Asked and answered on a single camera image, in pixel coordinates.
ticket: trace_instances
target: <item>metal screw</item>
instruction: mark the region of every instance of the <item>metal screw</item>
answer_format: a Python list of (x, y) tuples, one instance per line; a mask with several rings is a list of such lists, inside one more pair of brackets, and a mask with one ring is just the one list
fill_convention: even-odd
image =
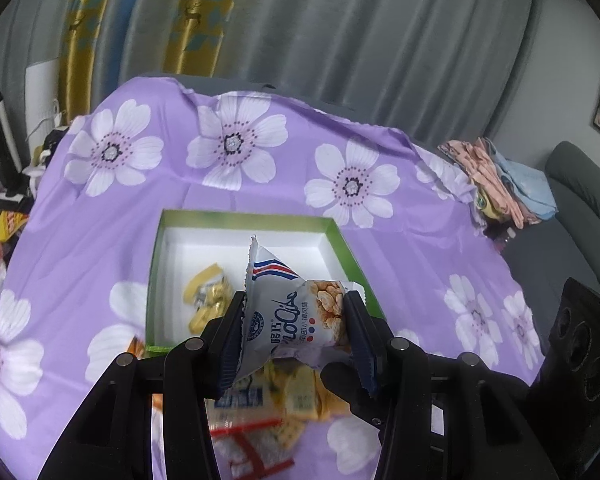
[(462, 352), (460, 358), (469, 366), (475, 366), (480, 362), (480, 358), (473, 352)]
[(394, 337), (391, 339), (391, 346), (396, 350), (406, 350), (409, 348), (409, 340), (403, 337)]
[(131, 362), (134, 360), (134, 355), (130, 354), (129, 352), (125, 352), (123, 354), (120, 354), (117, 358), (116, 358), (116, 364), (118, 366), (127, 366), (129, 364), (131, 364)]
[(192, 337), (191, 339), (187, 339), (187, 342), (184, 343), (185, 348), (187, 350), (191, 350), (192, 352), (195, 350), (200, 350), (204, 345), (205, 342), (199, 337)]

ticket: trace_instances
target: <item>pile of clothes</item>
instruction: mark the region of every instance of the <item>pile of clothes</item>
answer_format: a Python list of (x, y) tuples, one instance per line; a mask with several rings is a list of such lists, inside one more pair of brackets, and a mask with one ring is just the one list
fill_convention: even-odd
[(500, 223), (518, 229), (538, 224), (557, 212), (554, 196), (542, 171), (507, 160), (494, 144), (479, 137), (473, 144), (449, 140), (438, 149), (462, 167), (478, 189), (477, 208)]

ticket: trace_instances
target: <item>white wall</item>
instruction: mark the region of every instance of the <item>white wall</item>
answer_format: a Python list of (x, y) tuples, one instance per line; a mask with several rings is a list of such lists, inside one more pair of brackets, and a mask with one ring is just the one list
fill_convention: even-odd
[(600, 21), (577, 0), (542, 0), (520, 84), (493, 137), (507, 158), (542, 168), (562, 140), (600, 167)]

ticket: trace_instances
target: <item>purple tablecloth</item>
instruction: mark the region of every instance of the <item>purple tablecloth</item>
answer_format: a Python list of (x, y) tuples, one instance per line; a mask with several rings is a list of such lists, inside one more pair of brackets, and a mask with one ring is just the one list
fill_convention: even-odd
[[(400, 131), (297, 101), (196, 95), (136, 78), (77, 118), (43, 177), (0, 295), (0, 456), (35, 479), (93, 382), (144, 335), (160, 213), (192, 208), (335, 218), (394, 333), (480, 354), (527, 382), (541, 360), (520, 286), (457, 170)], [(161, 473), (160, 413), (154, 469)], [(368, 480), (377, 431), (311, 425), (281, 478)], [(229, 473), (222, 459), (223, 474)]]

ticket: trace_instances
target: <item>open cardboard box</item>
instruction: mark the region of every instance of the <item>open cardboard box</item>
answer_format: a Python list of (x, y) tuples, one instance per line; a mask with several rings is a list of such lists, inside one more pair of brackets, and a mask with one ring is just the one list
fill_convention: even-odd
[(347, 280), (365, 289), (373, 316), (382, 316), (368, 281), (331, 218), (164, 210), (149, 276), (146, 352), (162, 354), (191, 337), (194, 308), (183, 302), (187, 283), (213, 263), (244, 290), (251, 237), (305, 280)]

